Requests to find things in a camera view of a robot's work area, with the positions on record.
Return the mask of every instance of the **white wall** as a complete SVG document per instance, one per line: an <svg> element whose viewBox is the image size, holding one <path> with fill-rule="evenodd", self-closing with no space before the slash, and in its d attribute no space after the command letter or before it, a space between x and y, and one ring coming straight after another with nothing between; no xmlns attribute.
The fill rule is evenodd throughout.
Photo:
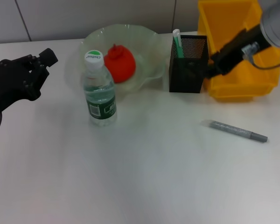
<svg viewBox="0 0 280 224"><path fill-rule="evenodd" d="M175 0L18 0L33 41L85 38L114 23L171 32Z"/></svg>
<svg viewBox="0 0 280 224"><path fill-rule="evenodd" d="M0 43L29 41L14 0L0 0Z"/></svg>
<svg viewBox="0 0 280 224"><path fill-rule="evenodd" d="M277 0L259 2L266 9ZM139 24L157 33L170 33L172 28L195 31L197 3L198 0L0 0L0 43L29 41L29 36L32 41L84 38L114 23Z"/></svg>

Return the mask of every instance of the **white table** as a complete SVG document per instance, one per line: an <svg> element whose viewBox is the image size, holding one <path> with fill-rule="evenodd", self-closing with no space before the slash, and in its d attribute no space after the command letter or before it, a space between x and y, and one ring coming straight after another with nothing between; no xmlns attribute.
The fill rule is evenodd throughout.
<svg viewBox="0 0 280 224"><path fill-rule="evenodd" d="M38 100L3 112L0 224L280 224L280 85L250 103L221 104L165 92L159 80L119 98L117 122L98 128L71 86L80 42L0 44L0 60L45 48L59 59Z"/></svg>

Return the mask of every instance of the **bottle cap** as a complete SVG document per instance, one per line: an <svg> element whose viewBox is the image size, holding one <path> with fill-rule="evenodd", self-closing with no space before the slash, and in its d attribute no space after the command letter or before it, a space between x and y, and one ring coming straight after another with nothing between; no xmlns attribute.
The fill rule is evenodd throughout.
<svg viewBox="0 0 280 224"><path fill-rule="evenodd" d="M84 56L84 60L87 69L90 71L98 70L104 66L104 56L98 50L88 51Z"/></svg>

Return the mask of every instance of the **black mesh pen holder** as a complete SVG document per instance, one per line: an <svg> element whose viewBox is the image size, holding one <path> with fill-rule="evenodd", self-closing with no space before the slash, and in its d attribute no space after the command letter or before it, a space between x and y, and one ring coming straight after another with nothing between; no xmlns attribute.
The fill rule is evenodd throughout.
<svg viewBox="0 0 280 224"><path fill-rule="evenodd" d="M184 58L178 58L172 41L169 66L169 91L200 93L203 77L200 71L208 64L206 36L181 35Z"/></svg>

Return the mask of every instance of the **green bottle label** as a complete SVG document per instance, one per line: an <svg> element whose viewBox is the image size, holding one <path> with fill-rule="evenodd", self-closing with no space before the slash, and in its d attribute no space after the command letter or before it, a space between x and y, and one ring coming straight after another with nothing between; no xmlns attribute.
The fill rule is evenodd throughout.
<svg viewBox="0 0 280 224"><path fill-rule="evenodd" d="M111 100L103 104L95 104L88 100L86 101L87 101L90 115L96 119L100 119L100 120L107 119L111 117L113 114L115 114L116 112L115 97L113 97Z"/></svg>

